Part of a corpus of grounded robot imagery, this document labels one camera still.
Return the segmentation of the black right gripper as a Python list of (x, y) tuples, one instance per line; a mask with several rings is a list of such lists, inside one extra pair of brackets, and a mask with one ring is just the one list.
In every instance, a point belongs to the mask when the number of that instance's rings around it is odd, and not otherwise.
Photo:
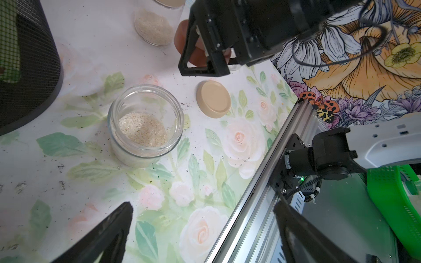
[[(257, 64), (292, 39), (307, 41), (328, 18), (356, 1), (195, 1), (178, 69), (182, 76), (221, 77), (228, 65)], [(202, 41), (202, 67), (188, 67)]]

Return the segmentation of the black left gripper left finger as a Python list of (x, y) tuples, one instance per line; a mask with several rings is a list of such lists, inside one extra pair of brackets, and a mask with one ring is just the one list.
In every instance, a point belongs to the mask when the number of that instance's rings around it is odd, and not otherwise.
[(133, 207), (122, 203), (69, 250), (57, 257), (55, 263), (121, 263), (126, 251)]

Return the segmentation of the green plastic crate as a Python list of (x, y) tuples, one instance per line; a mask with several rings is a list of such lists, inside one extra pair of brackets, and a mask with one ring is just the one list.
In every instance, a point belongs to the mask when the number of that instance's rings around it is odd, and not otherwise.
[(409, 255), (421, 259), (421, 177), (410, 165), (367, 171), (367, 191)]

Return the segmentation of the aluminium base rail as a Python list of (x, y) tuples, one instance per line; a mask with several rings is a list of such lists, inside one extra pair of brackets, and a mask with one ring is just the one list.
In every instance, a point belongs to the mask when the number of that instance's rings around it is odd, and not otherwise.
[(297, 134), (300, 144), (310, 146), (313, 137), (325, 131), (315, 110), (307, 101), (295, 104), (275, 142), (263, 159), (249, 186), (240, 198), (219, 238), (210, 250), (206, 262), (233, 263), (246, 261), (253, 242), (266, 218), (274, 217), (271, 209), (277, 201), (269, 180), (290, 137)]

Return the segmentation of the green plastic bin liner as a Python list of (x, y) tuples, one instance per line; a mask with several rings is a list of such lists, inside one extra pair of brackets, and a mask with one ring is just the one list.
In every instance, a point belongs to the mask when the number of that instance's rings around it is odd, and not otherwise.
[(20, 81), (20, 47), (16, 1), (1, 1), (1, 81)]

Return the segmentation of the glass jar orange lid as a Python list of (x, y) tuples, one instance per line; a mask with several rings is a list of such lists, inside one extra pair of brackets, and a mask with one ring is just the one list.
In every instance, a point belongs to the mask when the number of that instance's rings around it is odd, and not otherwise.
[(111, 147), (119, 161), (145, 168), (174, 150), (184, 130), (184, 113), (166, 89), (152, 84), (128, 88), (107, 117)]

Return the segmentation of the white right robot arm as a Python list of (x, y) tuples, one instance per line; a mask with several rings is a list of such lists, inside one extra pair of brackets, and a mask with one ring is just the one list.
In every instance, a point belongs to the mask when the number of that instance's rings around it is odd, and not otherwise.
[(310, 171), (421, 159), (420, 1), (195, 1), (177, 48), (184, 76), (270, 59), (328, 131)]

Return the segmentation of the black mesh waste bin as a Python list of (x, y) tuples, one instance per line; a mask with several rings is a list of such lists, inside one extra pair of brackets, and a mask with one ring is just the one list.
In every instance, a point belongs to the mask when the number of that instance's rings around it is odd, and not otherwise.
[(1, 81), (1, 134), (37, 118), (57, 98), (63, 83), (58, 50), (40, 1), (16, 1), (21, 78)]

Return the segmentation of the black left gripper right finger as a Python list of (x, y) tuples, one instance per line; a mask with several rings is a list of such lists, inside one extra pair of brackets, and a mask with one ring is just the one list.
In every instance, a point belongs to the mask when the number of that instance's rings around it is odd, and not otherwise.
[(307, 256), (316, 263), (356, 262), (293, 209), (284, 197), (275, 205), (274, 214), (287, 263), (298, 263)]

